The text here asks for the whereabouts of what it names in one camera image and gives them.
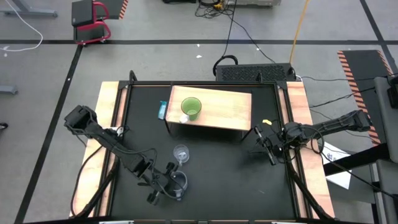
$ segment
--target white paper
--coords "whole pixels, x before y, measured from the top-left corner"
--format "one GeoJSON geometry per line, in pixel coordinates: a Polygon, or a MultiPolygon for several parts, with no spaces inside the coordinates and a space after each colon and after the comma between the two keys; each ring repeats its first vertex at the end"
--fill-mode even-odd
{"type": "MultiPolygon", "coordinates": [[[[331,161],[335,161],[337,159],[349,156],[349,154],[345,153],[341,149],[336,148],[335,146],[332,146],[327,142],[325,142],[323,153],[324,155],[328,156],[329,160],[331,161]]],[[[322,155],[322,157],[323,157],[323,164],[329,163],[329,161],[325,158],[325,156],[322,155]]],[[[351,174],[349,174],[348,172],[340,172],[338,174],[329,175],[326,177],[326,179],[348,190],[349,181],[351,180],[351,174]]]]}

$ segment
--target chair wheel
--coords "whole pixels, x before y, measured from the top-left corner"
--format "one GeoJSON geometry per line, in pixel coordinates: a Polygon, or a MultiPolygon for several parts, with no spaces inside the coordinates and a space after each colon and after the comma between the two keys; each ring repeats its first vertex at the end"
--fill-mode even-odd
{"type": "Polygon", "coordinates": [[[8,128],[8,124],[7,123],[0,123],[0,130],[4,130],[8,128]]]}

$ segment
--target black mat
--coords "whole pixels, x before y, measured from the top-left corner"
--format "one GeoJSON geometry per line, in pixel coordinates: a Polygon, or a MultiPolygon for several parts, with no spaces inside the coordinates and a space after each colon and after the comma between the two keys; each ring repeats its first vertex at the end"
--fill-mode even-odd
{"type": "MultiPolygon", "coordinates": [[[[122,19],[120,18],[121,13],[124,15],[125,10],[122,10],[124,0],[97,0],[98,2],[102,2],[105,4],[106,8],[109,11],[109,18],[110,19],[122,19]]],[[[104,17],[105,11],[102,7],[97,6],[97,17],[104,17]]]]}
{"type": "MultiPolygon", "coordinates": [[[[213,88],[246,93],[253,90],[252,122],[279,119],[273,88],[213,88]]],[[[285,166],[271,166],[267,157],[248,154],[254,149],[254,134],[240,143],[239,131],[173,124],[174,137],[171,137],[164,122],[157,119],[159,101],[168,101],[169,96],[170,87],[133,87],[126,121],[131,131],[125,135],[123,143],[137,150],[155,147],[159,170],[164,170],[169,161],[176,161],[173,156],[176,145],[186,145],[190,158],[180,169],[188,177],[184,198],[176,202],[162,195],[157,206],[150,205],[146,198],[152,190],[137,186],[137,180],[121,169],[112,217],[130,220],[294,219],[285,166]]],[[[272,131],[264,130],[264,134],[272,134],[272,131]]]]}
{"type": "MultiPolygon", "coordinates": [[[[349,68],[351,69],[351,72],[356,80],[383,77],[389,74],[386,64],[384,63],[381,54],[377,50],[345,50],[343,53],[347,59],[347,64],[349,65],[349,68]]],[[[374,81],[356,81],[356,85],[361,91],[374,87],[374,81]]],[[[370,90],[361,93],[361,95],[380,142],[386,142],[386,135],[384,134],[383,130],[376,92],[374,90],[370,90]]]]}

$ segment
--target wooden table edge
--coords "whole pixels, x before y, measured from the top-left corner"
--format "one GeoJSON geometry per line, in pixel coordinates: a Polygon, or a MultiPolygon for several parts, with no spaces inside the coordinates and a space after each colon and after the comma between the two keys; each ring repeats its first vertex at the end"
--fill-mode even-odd
{"type": "MultiPolygon", "coordinates": [[[[103,127],[110,127],[112,121],[113,110],[116,105],[116,95],[118,93],[119,82],[103,82],[98,96],[98,101],[96,105],[96,113],[98,116],[98,122],[103,127]]],[[[299,123],[312,124],[311,114],[308,107],[307,96],[305,94],[304,86],[302,82],[287,82],[288,93],[290,98],[290,105],[292,109],[292,114],[294,121],[299,123]]],[[[124,88],[121,92],[120,104],[118,108],[118,118],[116,120],[115,126],[120,126],[123,117],[124,102],[127,94],[127,89],[124,88]]],[[[284,92],[279,90],[279,97],[281,99],[282,115],[284,121],[288,121],[287,107],[284,101],[284,92]]],[[[92,139],[89,139],[87,143],[87,148],[83,161],[96,149],[99,144],[92,139]]],[[[309,191],[313,194],[317,202],[322,206],[322,208],[334,217],[333,206],[331,204],[330,194],[326,182],[326,177],[323,172],[322,159],[318,154],[312,151],[301,150],[302,152],[302,164],[304,169],[304,175],[306,178],[306,183],[309,191]]],[[[75,212],[78,213],[84,208],[86,203],[90,200],[91,196],[99,187],[100,174],[103,168],[103,162],[105,157],[105,149],[100,150],[100,152],[95,155],[91,161],[89,161],[86,167],[83,169],[76,191],[75,199],[73,201],[75,212]]],[[[110,170],[114,161],[114,154],[111,154],[111,158],[108,165],[108,171],[110,170]]],[[[297,167],[297,162],[294,161],[294,167],[297,167]]],[[[103,194],[102,203],[99,215],[106,215],[108,201],[109,201],[109,187],[103,194]]],[[[298,208],[301,217],[306,217],[306,209],[304,204],[303,195],[300,189],[296,186],[297,198],[298,198],[298,208]]],[[[317,215],[312,210],[313,216],[316,218],[317,215]]]]}

